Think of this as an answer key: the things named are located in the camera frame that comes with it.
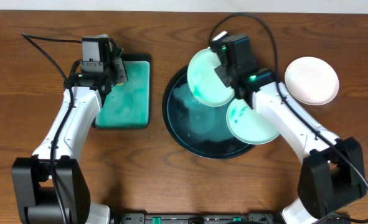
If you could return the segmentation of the mint green plate top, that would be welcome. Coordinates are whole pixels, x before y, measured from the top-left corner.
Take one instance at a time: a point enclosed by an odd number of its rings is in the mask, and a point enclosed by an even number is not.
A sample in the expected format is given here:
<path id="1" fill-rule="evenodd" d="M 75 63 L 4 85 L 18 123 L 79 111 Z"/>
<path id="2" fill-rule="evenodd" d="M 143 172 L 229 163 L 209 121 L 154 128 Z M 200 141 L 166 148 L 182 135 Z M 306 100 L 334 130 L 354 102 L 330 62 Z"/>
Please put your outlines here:
<path id="1" fill-rule="evenodd" d="M 225 105 L 234 97 L 234 90 L 226 87 L 215 69 L 221 65 L 210 48 L 200 50 L 192 57 L 187 68 L 187 83 L 195 98 L 211 107 Z"/>

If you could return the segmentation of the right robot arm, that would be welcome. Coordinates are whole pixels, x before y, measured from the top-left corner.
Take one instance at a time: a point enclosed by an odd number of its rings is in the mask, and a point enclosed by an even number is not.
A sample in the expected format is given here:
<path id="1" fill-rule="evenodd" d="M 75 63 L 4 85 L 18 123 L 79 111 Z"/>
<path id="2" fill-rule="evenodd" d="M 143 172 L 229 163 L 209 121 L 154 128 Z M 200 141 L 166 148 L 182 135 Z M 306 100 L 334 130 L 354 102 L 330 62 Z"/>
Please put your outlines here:
<path id="1" fill-rule="evenodd" d="M 346 221 L 340 208 L 367 193 L 362 148 L 321 126 L 273 79 L 269 69 L 238 77 L 215 68 L 222 83 L 239 98 L 229 105 L 227 126 L 239 140 L 264 144 L 281 135 L 301 162 L 298 198 L 281 212 L 284 223 Z"/>

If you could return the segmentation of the mint green plate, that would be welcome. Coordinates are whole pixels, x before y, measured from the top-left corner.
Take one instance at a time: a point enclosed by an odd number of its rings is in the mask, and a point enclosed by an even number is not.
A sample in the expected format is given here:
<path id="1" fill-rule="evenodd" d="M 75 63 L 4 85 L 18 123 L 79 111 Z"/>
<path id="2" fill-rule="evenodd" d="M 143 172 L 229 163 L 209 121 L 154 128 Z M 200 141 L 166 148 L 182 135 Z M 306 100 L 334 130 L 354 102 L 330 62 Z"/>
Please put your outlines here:
<path id="1" fill-rule="evenodd" d="M 215 69 L 221 65 L 210 48 L 200 50 L 192 57 L 187 68 L 187 83 L 195 98 L 211 107 L 225 105 L 234 97 L 234 90 L 226 87 Z"/>
<path id="2" fill-rule="evenodd" d="M 234 99 L 229 104 L 226 122 L 229 131 L 247 144 L 266 144 L 280 135 L 275 126 L 251 109 L 245 100 Z"/>

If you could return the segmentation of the white plate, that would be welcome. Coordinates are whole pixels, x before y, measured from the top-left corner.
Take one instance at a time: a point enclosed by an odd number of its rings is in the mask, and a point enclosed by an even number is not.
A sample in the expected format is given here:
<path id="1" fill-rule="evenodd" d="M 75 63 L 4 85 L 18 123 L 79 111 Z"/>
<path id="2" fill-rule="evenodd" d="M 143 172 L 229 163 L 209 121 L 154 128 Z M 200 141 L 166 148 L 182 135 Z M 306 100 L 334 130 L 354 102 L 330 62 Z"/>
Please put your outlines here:
<path id="1" fill-rule="evenodd" d="M 339 91 L 336 71 L 316 57 L 300 57 L 292 61 L 285 71 L 285 84 L 292 96 L 307 105 L 325 105 Z"/>

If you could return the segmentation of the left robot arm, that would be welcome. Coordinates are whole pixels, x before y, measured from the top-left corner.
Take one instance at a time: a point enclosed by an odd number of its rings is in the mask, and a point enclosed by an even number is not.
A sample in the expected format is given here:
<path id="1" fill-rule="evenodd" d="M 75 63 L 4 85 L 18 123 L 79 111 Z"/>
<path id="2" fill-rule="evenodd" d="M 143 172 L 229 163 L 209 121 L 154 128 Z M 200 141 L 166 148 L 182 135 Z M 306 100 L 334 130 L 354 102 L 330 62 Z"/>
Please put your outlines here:
<path id="1" fill-rule="evenodd" d="M 115 223 L 107 205 L 91 201 L 80 168 L 87 134 L 103 106 L 101 95 L 127 82 L 123 59 L 77 60 L 65 82 L 64 99 L 50 131 L 30 157 L 18 157 L 12 180 L 22 223 Z"/>

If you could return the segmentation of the green scouring sponge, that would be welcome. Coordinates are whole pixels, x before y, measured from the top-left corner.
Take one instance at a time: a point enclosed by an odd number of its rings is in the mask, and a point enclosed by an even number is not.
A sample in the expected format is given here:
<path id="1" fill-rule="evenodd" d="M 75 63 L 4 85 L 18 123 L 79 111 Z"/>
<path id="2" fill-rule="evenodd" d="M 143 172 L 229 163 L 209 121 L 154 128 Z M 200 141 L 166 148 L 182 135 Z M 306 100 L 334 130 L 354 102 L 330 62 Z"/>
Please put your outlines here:
<path id="1" fill-rule="evenodd" d="M 115 68 L 115 83 L 117 85 L 126 83 L 128 81 L 128 75 L 125 68 L 125 64 L 123 59 L 121 58 L 121 54 L 123 52 L 122 48 L 113 47 L 113 64 Z"/>

